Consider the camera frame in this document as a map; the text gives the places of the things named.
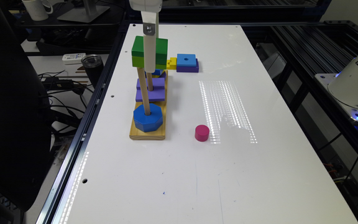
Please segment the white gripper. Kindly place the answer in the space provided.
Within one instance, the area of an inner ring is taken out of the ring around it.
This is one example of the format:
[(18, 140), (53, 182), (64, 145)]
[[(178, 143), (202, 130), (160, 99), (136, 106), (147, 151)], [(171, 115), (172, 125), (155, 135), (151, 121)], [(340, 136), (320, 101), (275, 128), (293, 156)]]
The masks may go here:
[(158, 12), (162, 0), (129, 0), (131, 8), (141, 11), (144, 33), (144, 69), (153, 73), (156, 65), (156, 42), (158, 36)]

